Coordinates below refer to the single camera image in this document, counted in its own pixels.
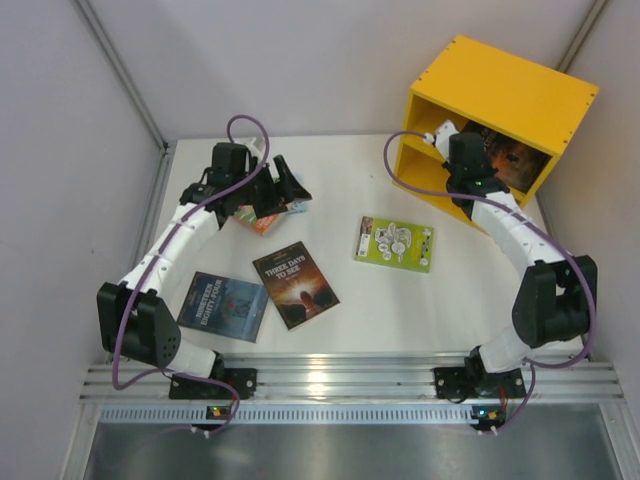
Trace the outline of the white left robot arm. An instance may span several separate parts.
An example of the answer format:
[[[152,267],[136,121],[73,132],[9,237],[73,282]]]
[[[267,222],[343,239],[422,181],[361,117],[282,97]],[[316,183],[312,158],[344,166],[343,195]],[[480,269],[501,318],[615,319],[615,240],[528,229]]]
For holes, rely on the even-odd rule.
[[[282,214],[311,200],[281,155],[267,147],[220,142],[201,179],[181,194],[168,226],[136,267],[97,293],[103,348],[157,370],[219,381],[223,356],[183,338],[164,298],[186,275],[202,247],[245,206],[257,217]]]

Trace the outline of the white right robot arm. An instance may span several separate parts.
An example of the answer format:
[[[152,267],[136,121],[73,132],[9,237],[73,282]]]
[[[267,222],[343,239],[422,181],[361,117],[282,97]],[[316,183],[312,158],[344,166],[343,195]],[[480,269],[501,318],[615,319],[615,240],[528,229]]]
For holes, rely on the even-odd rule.
[[[458,132],[445,122],[434,144],[445,159],[453,203],[495,241],[521,280],[510,325],[464,360],[472,388],[492,394],[534,350],[590,332],[597,267],[588,256],[568,254],[523,213],[497,178],[479,134]]]

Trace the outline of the Tale Of Two Cities book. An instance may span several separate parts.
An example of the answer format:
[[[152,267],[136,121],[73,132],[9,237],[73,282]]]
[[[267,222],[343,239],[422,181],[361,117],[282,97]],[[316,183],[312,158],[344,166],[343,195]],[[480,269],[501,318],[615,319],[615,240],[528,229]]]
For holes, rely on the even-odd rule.
[[[516,139],[474,121],[468,121],[463,132],[479,134],[497,178],[509,187],[526,193],[546,167],[550,156]]]

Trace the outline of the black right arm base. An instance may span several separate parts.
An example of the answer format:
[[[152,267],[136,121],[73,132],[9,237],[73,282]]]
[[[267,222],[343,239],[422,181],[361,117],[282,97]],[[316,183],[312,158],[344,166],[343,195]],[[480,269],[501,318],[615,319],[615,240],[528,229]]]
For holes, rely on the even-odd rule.
[[[526,395],[521,370],[488,373],[478,347],[464,358],[462,366],[436,367],[433,375],[436,397],[455,404],[478,398],[521,399]]]

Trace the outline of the orange treehouse book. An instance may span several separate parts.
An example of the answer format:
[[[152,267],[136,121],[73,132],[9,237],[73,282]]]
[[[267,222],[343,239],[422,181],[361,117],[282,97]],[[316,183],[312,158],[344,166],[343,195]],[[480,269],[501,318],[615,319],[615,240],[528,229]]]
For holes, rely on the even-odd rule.
[[[281,214],[273,214],[259,218],[251,205],[242,206],[233,216],[233,218],[244,225],[254,233],[264,236],[269,230],[273,229],[281,218]]]

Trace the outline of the Three Days To See book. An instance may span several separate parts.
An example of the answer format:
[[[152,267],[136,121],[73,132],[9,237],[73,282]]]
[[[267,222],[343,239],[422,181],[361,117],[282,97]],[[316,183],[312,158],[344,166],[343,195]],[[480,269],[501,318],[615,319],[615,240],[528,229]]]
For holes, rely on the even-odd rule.
[[[260,257],[252,265],[288,330],[340,303],[301,241]]]

